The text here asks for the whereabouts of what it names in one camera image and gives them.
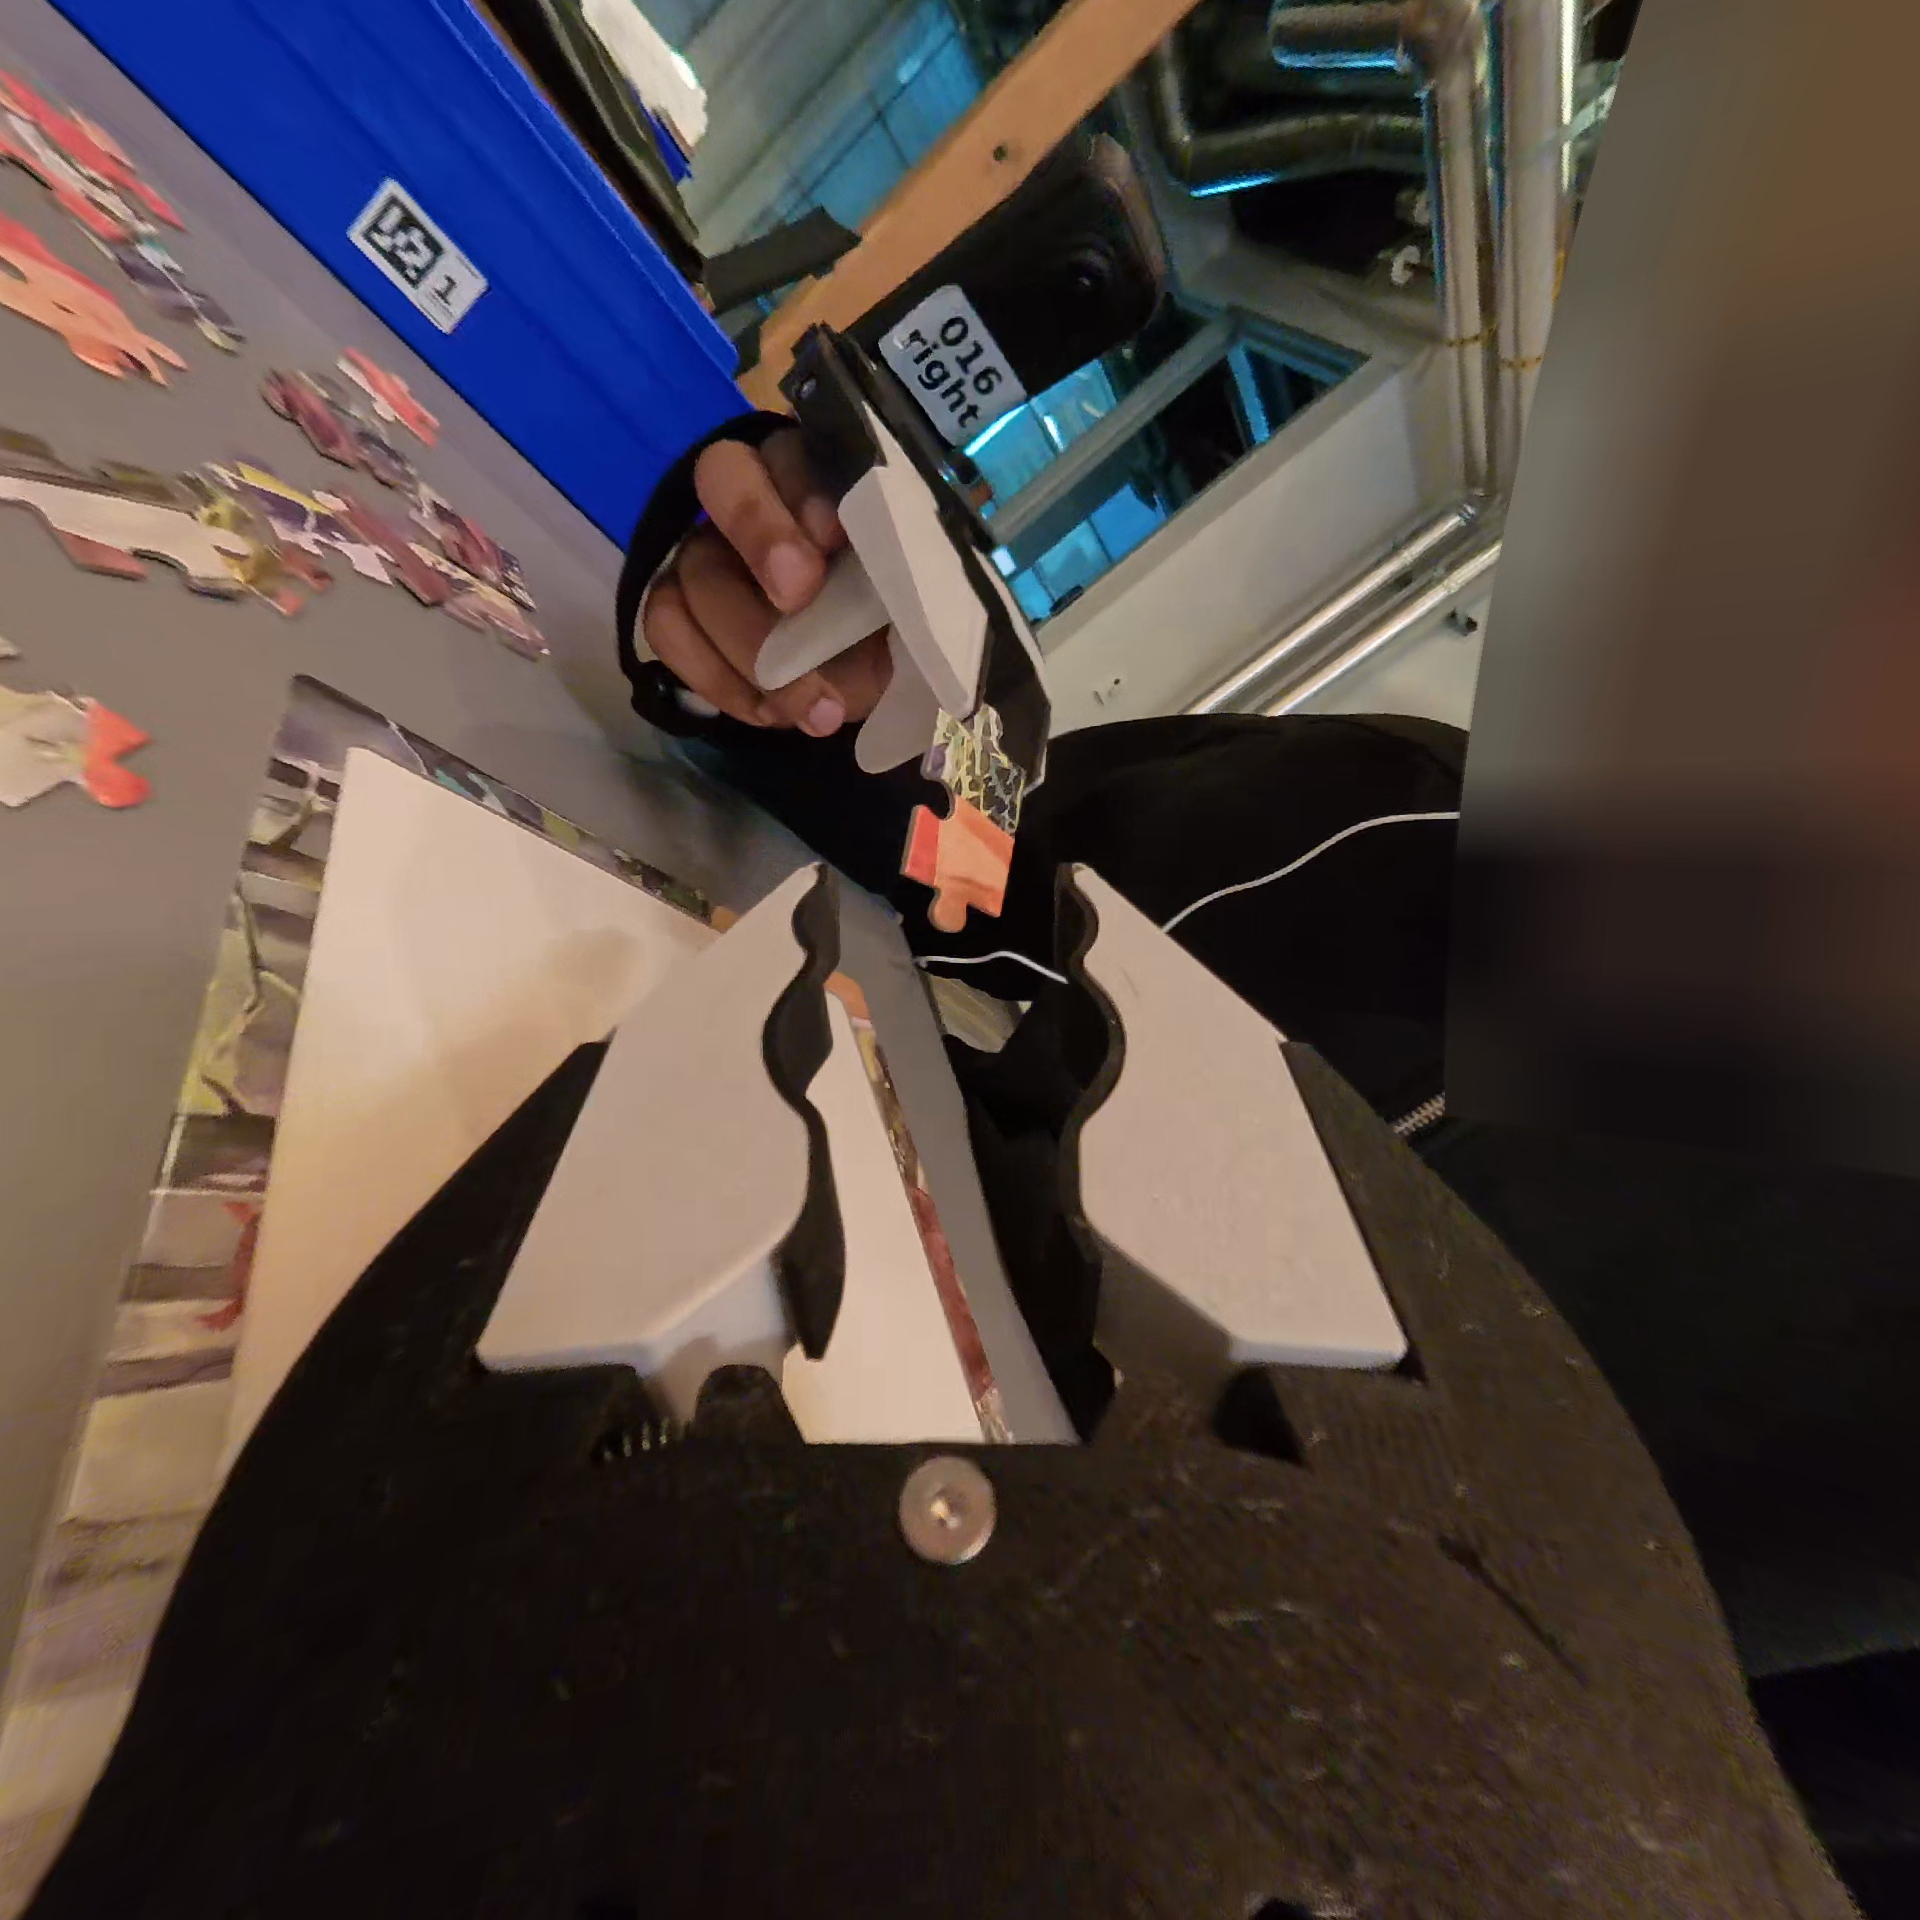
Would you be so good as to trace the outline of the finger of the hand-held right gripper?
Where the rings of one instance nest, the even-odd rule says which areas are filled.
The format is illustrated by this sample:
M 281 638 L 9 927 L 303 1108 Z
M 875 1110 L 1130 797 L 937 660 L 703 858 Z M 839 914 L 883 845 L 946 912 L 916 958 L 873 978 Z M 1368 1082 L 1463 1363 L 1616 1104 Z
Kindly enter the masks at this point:
M 988 653 L 988 610 L 939 498 L 904 453 L 866 468 L 839 503 L 854 558 L 888 618 L 892 691 L 971 718 Z
M 856 734 L 856 765 L 870 776 L 905 764 L 921 765 L 943 720 L 951 715 L 967 718 L 970 708 L 945 703 L 914 664 L 896 664 L 888 691 Z

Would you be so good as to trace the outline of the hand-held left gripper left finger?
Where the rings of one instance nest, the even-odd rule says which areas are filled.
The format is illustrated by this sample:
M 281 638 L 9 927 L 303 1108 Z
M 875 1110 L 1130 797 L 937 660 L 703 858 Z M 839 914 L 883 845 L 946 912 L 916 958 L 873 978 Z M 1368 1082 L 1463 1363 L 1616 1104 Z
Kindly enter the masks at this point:
M 808 867 L 617 1024 L 475 1344 L 491 1373 L 617 1365 L 686 1420 L 712 1372 L 827 1354 L 849 1242 L 809 1093 L 839 933 Z

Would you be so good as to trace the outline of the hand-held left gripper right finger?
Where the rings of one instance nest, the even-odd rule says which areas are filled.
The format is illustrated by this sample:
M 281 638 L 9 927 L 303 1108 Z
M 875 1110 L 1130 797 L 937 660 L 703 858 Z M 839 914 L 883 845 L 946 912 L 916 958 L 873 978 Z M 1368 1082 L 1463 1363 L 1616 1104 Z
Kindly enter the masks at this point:
M 1107 1051 L 1063 1136 L 1121 1373 L 1385 1372 L 1408 1354 L 1283 1032 L 1087 863 L 1067 976 Z

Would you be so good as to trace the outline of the orange leopard-print puzzle piece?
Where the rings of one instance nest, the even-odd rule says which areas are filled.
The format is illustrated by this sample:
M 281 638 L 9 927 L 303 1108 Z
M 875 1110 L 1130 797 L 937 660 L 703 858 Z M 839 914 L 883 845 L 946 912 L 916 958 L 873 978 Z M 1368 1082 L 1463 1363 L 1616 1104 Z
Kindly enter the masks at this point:
M 982 703 L 970 718 L 937 715 L 919 775 L 929 795 L 908 818 L 900 876 L 929 890 L 929 923 L 958 935 L 971 916 L 1002 914 L 1028 772 L 1000 711 Z

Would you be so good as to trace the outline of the puzzle frame tray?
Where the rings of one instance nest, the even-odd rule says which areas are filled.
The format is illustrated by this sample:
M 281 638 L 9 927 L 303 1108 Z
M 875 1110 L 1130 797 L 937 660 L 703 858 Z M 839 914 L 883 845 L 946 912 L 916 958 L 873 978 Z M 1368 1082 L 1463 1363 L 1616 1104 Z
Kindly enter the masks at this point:
M 6 1858 L 351 1286 L 736 916 L 316 679 L 259 744 L 6 687 Z

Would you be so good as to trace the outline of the pile of puzzle pieces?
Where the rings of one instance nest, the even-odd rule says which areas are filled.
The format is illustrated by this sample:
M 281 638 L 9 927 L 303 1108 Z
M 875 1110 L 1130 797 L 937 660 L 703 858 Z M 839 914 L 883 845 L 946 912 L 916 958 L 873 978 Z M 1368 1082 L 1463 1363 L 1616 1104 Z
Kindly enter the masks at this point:
M 6 168 L 34 181 L 103 266 L 162 320 L 238 358 L 250 335 L 204 293 L 169 246 L 185 222 L 120 142 L 18 74 L 3 77 Z M 86 367 L 169 387 L 188 362 L 135 320 L 121 296 L 70 266 L 6 212 L 6 312 L 34 324 Z M 514 552 L 422 472 L 409 440 L 434 447 L 442 420 L 406 375 L 358 347 L 330 367 L 267 367 L 259 395 L 335 472 L 303 487 L 252 459 L 153 471 L 126 462 L 71 463 L 46 439 L 6 424 L 3 500 L 25 511 L 95 575 L 142 582 L 151 567 L 216 602 L 259 602 L 297 618 L 332 588 L 327 559 L 406 591 L 513 653 L 546 660 L 538 602 Z M 151 736 L 100 700 L 6 683 L 3 802 L 24 808 L 62 786 L 96 807 L 151 795 L 131 758 Z

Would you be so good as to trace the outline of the person's right hand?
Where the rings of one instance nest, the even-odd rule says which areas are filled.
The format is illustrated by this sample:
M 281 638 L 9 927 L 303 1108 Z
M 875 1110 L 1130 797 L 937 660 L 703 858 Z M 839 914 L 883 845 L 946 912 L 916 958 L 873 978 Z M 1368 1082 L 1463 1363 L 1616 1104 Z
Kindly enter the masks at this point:
M 870 718 L 892 679 L 884 631 L 766 687 L 775 626 L 827 588 L 849 535 L 794 428 L 759 447 L 720 440 L 690 471 L 694 525 L 641 597 L 639 646 L 708 712 L 750 730 L 836 736 Z

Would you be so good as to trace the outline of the wooden beam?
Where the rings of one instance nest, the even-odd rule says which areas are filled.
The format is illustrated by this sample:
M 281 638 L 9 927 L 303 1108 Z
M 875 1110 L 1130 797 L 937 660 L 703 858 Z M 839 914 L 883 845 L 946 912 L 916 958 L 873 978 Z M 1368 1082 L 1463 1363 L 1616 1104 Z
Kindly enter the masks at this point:
M 1191 3 L 1071 3 L 864 222 L 827 275 L 783 299 L 739 376 L 775 410 L 808 330 L 851 330 L 1003 204 L 1193 11 Z

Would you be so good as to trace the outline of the silver pipe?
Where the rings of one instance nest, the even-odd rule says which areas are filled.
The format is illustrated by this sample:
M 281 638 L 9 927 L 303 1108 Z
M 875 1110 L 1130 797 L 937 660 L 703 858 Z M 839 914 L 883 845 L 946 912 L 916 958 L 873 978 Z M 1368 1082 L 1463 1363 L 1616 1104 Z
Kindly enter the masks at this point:
M 1504 506 L 1463 498 L 1430 516 L 1185 708 L 1191 715 L 1306 708 L 1435 618 L 1473 602 L 1499 563 Z

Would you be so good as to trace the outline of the blue plastic bin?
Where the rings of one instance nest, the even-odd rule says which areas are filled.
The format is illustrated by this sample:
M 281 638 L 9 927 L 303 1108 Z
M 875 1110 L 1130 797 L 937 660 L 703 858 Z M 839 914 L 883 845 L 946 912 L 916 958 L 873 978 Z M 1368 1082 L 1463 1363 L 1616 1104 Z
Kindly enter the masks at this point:
M 614 542 L 739 413 L 729 339 L 472 5 L 55 11 Z

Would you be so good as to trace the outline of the silver ventilation duct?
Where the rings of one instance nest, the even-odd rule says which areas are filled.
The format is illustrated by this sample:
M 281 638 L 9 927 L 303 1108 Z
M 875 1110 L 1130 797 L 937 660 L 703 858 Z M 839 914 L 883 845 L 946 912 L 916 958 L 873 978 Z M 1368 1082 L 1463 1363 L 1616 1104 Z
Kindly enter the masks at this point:
M 1511 487 L 1576 227 L 1580 5 L 1268 5 L 1198 52 L 1169 30 L 1144 106 L 1191 198 L 1378 175 L 1426 229 L 1462 487 Z

